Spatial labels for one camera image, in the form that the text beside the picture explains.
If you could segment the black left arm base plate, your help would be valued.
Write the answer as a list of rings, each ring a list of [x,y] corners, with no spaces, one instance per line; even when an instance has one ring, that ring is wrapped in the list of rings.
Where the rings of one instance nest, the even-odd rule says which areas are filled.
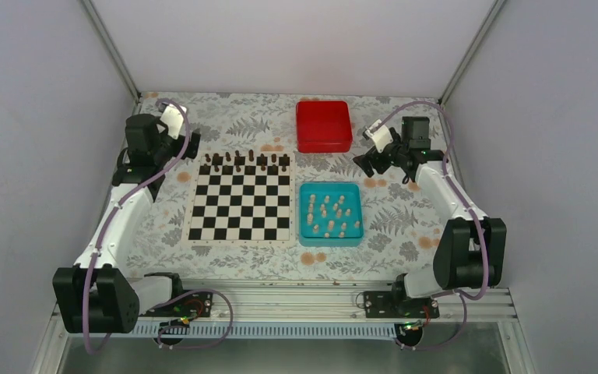
[[[172,319],[207,318],[210,317],[212,303],[212,292],[192,292],[173,304],[151,309],[144,313],[143,316],[167,317]]]

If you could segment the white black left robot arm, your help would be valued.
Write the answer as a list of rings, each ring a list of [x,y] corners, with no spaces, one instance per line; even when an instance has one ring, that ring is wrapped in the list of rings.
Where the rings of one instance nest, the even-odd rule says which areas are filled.
[[[181,134],[185,108],[168,106],[160,116],[138,114],[125,123],[127,143],[111,180],[109,207],[84,252],[52,279],[58,308],[70,333],[128,333],[139,315],[157,307],[165,315],[185,307],[175,273],[151,273],[129,281],[125,263],[133,236],[155,202],[165,174],[195,158],[197,132]]]

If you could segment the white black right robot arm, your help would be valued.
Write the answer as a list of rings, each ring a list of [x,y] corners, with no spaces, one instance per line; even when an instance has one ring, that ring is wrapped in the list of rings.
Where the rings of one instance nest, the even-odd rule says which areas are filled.
[[[445,224],[432,264],[402,275],[394,285],[390,305],[401,317],[413,315],[421,299],[453,292],[469,300],[482,298],[500,283],[505,256],[505,222],[489,217],[468,197],[445,152],[432,148],[428,133],[426,117],[403,118],[399,132],[377,120],[363,131],[373,147],[354,158],[368,177],[390,167],[401,169]]]

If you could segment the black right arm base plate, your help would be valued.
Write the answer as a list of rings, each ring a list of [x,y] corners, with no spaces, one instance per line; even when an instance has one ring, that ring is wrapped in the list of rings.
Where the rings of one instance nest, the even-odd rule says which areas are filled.
[[[421,319],[440,317],[438,303],[431,298],[409,298],[391,291],[365,291],[363,307],[368,319]]]

